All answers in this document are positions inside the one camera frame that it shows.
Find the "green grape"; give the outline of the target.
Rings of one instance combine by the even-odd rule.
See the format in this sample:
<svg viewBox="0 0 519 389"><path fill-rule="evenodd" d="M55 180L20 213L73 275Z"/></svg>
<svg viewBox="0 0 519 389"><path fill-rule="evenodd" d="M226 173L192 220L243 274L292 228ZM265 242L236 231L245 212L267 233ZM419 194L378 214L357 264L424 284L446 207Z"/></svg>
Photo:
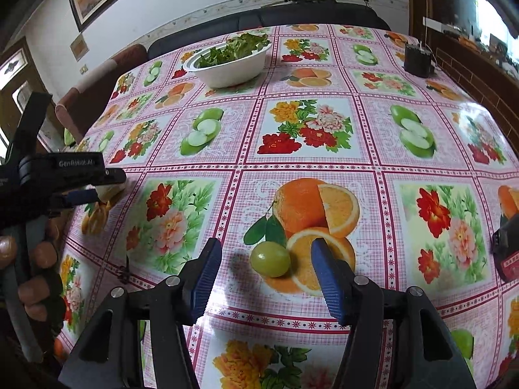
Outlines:
<svg viewBox="0 0 519 389"><path fill-rule="evenodd" d="M282 277L290 268L289 251L276 242L261 242L252 250L250 264L262 276Z"/></svg>

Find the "black leather sofa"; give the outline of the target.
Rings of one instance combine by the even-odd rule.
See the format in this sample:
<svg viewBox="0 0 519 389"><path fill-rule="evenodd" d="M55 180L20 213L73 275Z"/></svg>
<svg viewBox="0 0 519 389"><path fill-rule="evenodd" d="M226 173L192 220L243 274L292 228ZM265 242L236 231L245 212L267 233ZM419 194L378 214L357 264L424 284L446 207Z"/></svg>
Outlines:
<svg viewBox="0 0 519 389"><path fill-rule="evenodd" d="M294 24L390 28L368 5L339 3L336 0L291 0L288 4L241 11L169 34L151 44L148 57L157 58L175 49L232 32Z"/></svg>

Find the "red black device right edge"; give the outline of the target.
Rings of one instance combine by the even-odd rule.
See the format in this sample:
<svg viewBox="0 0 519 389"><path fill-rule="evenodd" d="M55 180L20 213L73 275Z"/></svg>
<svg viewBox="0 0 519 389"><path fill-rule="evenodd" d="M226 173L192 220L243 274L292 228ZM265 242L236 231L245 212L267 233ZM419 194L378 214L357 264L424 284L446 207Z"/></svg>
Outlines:
<svg viewBox="0 0 519 389"><path fill-rule="evenodd" d="M518 279L519 266L518 214L501 223L491 238L491 253L496 270L502 281L508 283Z"/></svg>

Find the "small dried stem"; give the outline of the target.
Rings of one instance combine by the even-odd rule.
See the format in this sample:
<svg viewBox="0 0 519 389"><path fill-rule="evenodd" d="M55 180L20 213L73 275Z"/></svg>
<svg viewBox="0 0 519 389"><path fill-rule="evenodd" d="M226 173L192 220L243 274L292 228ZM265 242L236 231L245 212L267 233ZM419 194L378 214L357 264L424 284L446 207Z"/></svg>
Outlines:
<svg viewBox="0 0 519 389"><path fill-rule="evenodd" d="M127 285L129 283L130 279L130 269L129 269L129 257L126 256L126 261L121 267L119 268L119 272L117 275L118 280L123 284Z"/></svg>

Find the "wooden glass door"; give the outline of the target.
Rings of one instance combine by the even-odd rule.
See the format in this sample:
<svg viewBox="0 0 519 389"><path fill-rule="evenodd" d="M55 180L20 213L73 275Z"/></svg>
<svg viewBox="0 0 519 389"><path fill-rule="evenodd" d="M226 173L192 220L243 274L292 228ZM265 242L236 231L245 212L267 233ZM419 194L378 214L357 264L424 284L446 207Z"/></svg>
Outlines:
<svg viewBox="0 0 519 389"><path fill-rule="evenodd" d="M26 38L16 41L1 54L1 161L7 156L17 125L33 92L47 93L47 88L32 59ZM54 113L53 100L38 133L38 152L64 149L64 127Z"/></svg>

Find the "fruit print pink tablecloth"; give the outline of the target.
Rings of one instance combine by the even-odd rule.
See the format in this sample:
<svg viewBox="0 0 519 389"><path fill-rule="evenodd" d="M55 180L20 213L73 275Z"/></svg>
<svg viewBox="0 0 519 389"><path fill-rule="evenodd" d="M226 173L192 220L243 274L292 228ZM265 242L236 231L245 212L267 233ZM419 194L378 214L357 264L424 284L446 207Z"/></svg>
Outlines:
<svg viewBox="0 0 519 389"><path fill-rule="evenodd" d="M310 269L321 236L378 285L420 286L477 387L511 384L518 286L500 279L490 238L518 210L518 160L488 110L442 72L406 73L402 34L326 24L262 34L272 47L248 83L212 89L185 72L212 41L117 80L78 149L123 168L127 184L115 201L76 209L64 235L66 352L111 289L150 287L216 237L220 272L187 330L201 386L329 388L347 332ZM282 277L252 268L261 242L289 251Z"/></svg>

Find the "green lettuce leaves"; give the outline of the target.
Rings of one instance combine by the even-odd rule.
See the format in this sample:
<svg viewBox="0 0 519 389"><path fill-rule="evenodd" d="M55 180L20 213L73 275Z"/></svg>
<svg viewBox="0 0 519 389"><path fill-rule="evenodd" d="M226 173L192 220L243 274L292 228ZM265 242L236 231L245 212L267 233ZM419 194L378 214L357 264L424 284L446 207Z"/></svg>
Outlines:
<svg viewBox="0 0 519 389"><path fill-rule="evenodd" d="M237 37L230 38L223 47L211 47L202 54L194 66L208 68L233 62L245 58L254 52L261 51L270 44L266 34L252 34L244 32Z"/></svg>

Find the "wooden sideboard with clutter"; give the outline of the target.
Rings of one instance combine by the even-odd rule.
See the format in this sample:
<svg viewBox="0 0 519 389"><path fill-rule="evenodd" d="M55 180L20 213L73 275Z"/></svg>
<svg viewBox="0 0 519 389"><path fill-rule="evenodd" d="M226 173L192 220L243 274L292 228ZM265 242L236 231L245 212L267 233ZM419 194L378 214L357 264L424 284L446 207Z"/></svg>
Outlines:
<svg viewBox="0 0 519 389"><path fill-rule="evenodd" d="M454 82L490 111L513 149L518 149L518 80L488 50L477 0L409 0L411 36L432 48Z"/></svg>

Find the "white bowl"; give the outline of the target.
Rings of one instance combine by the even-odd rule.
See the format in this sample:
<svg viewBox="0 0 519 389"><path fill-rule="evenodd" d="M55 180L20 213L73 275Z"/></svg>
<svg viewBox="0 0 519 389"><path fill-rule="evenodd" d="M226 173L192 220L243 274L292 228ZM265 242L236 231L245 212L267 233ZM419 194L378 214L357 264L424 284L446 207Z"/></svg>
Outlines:
<svg viewBox="0 0 519 389"><path fill-rule="evenodd" d="M224 46L225 44L221 43L211 48L220 49ZM208 47L188 58L184 62L183 68L185 72L193 73L209 88L227 88L240 83L245 83L252 78L257 77L265 67L267 52L271 47L272 44L269 43L261 50L254 50L246 57L203 68L200 66L200 57L209 53L211 48Z"/></svg>

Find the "black cup on table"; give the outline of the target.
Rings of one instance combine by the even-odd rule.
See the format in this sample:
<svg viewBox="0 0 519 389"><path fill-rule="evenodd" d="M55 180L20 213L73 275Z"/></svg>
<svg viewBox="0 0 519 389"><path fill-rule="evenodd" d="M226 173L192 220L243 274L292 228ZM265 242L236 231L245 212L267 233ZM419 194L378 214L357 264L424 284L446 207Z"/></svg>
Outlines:
<svg viewBox="0 0 519 389"><path fill-rule="evenodd" d="M404 71L420 78L429 78L435 72L433 54L421 44L407 43L404 47Z"/></svg>

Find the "small wall plaque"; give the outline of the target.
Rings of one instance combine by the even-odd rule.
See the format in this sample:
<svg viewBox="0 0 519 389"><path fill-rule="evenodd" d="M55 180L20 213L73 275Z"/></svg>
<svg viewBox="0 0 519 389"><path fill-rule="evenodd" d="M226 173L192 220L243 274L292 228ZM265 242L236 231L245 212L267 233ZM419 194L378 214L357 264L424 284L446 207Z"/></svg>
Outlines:
<svg viewBox="0 0 519 389"><path fill-rule="evenodd" d="M72 41L69 47L77 62L89 52L89 47L81 33L78 34L78 37Z"/></svg>

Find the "green cushion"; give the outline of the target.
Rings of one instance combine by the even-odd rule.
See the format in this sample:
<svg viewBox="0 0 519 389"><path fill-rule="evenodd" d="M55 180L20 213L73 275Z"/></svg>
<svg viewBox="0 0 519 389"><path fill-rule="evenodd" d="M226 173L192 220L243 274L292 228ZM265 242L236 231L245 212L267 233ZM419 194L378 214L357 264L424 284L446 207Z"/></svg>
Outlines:
<svg viewBox="0 0 519 389"><path fill-rule="evenodd" d="M67 128L64 129L63 142L67 147L73 147L77 144L74 136Z"/></svg>

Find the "orange mandarin with leaf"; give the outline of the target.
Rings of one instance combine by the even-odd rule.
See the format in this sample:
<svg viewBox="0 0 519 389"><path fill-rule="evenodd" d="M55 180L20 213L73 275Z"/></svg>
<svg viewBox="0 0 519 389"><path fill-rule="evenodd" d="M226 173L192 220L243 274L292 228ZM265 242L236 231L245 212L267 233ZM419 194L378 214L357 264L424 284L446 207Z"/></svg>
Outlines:
<svg viewBox="0 0 519 389"><path fill-rule="evenodd" d="M68 352L66 352L66 349L59 338L54 340L54 357L60 363L64 363L68 358Z"/></svg>

